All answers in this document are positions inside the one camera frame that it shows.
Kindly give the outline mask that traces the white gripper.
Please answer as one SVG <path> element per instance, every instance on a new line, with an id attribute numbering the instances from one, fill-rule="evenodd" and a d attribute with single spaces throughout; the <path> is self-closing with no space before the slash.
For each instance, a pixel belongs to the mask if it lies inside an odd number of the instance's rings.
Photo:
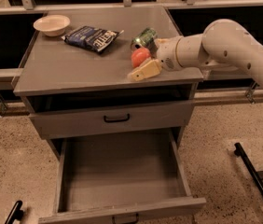
<path id="1" fill-rule="evenodd" d="M 181 36 L 173 38 L 156 38 L 156 58 L 147 59 L 128 74 L 131 81 L 140 81 L 160 74 L 162 67 L 167 71 L 181 70 L 177 59 L 177 46 Z"/>

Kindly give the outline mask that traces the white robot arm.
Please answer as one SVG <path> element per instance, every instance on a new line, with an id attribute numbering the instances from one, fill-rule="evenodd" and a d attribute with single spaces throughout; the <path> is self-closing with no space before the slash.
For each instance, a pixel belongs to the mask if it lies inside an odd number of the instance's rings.
<path id="1" fill-rule="evenodd" d="M 236 21 L 216 20 L 201 34 L 158 38 L 155 43 L 156 51 L 139 48 L 131 54 L 130 80 L 155 77 L 163 69 L 214 70 L 234 66 L 263 89 L 263 45 Z"/>

